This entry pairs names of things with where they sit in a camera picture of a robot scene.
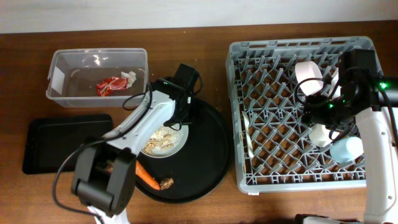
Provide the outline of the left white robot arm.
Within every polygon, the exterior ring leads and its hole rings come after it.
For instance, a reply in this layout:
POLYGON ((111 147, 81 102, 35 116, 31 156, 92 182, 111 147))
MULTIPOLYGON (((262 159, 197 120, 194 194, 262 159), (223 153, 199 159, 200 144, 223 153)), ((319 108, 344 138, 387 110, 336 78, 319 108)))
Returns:
POLYGON ((185 124, 200 80, 193 67, 180 64, 174 76, 149 84, 143 101, 117 128, 79 147, 72 193, 96 223, 128 222, 137 156, 161 126, 185 124))

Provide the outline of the orange carrot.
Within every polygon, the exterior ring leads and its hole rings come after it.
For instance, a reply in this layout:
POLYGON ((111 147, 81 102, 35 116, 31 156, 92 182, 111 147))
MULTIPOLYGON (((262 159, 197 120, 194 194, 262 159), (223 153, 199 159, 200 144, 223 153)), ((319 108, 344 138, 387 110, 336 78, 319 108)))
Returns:
POLYGON ((160 190, 159 183, 145 170, 139 161, 136 161, 136 175, 154 190, 160 190))

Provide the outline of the red snack wrapper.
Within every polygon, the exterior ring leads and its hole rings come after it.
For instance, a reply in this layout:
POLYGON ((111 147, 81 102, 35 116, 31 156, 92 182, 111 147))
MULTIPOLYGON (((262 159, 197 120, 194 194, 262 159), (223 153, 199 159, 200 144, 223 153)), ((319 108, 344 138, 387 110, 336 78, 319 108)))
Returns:
POLYGON ((109 77, 96 85, 98 96, 108 96, 113 91, 125 90, 127 88, 128 79, 120 77, 109 77))

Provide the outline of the pink saucer plate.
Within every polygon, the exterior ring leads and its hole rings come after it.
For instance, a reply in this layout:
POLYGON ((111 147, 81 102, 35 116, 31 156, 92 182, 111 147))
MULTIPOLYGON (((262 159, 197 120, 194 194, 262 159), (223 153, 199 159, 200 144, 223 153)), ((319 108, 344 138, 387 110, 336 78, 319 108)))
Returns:
POLYGON ((318 65, 313 61, 299 62, 295 66, 295 75, 298 83, 309 78, 320 78, 321 80, 309 80, 300 85, 302 92, 308 96, 323 88, 322 74, 318 65))

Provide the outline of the white tissue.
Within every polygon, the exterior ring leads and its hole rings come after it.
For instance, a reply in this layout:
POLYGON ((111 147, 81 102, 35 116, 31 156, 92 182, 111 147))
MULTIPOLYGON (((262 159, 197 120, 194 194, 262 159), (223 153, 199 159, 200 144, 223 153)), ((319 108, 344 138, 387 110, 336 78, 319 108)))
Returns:
POLYGON ((126 88, 132 87, 133 83, 137 80, 136 73, 133 71, 129 73, 121 72, 121 77, 127 81, 126 88))

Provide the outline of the blue plastic cup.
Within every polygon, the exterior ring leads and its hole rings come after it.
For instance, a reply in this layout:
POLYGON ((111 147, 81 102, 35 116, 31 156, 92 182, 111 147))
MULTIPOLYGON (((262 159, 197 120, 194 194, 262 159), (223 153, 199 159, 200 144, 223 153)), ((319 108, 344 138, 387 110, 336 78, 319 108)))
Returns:
POLYGON ((332 159, 340 164, 353 161, 363 153, 363 142, 359 137, 341 139, 335 142, 330 149, 332 159))

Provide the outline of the grey plate with food scraps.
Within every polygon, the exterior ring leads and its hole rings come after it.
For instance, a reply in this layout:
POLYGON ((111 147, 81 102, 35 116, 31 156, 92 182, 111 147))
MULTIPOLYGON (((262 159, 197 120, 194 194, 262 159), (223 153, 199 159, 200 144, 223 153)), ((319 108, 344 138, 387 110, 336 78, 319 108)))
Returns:
POLYGON ((187 125, 161 126, 146 142, 141 152, 153 158, 165 158, 177 153, 188 139, 187 125))

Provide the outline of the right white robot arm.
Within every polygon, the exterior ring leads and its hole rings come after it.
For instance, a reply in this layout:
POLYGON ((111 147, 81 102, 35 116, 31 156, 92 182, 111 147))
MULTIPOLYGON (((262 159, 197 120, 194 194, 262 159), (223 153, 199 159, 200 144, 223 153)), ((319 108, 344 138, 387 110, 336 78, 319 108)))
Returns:
POLYGON ((338 58, 341 95, 310 95, 302 122, 339 128, 354 121, 363 142, 367 201, 365 223, 397 223, 397 78, 377 69, 373 50, 338 58))

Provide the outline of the cream plastic cup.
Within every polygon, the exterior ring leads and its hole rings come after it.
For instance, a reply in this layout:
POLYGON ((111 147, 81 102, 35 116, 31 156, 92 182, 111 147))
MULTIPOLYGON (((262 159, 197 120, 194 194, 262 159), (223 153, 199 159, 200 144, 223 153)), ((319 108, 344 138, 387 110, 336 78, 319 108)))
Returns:
POLYGON ((331 138, 329 138, 330 130, 325 125, 315 124, 311 127, 312 132, 308 135, 312 144, 318 147, 325 147, 330 144, 334 138, 339 135, 339 132, 333 131, 331 138))

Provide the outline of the white plastic fork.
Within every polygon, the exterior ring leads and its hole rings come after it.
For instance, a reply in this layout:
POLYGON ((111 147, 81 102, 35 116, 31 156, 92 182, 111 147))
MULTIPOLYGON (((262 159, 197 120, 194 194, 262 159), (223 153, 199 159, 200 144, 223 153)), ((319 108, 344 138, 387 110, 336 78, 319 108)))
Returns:
POLYGON ((253 152, 253 148, 252 148, 251 137, 249 134, 250 122, 249 122, 249 118, 245 111, 242 112, 242 116, 243 116, 243 120, 244 120, 244 128, 245 128, 246 142, 247 142, 247 147, 248 147, 248 155, 252 159, 254 157, 254 152, 253 152))

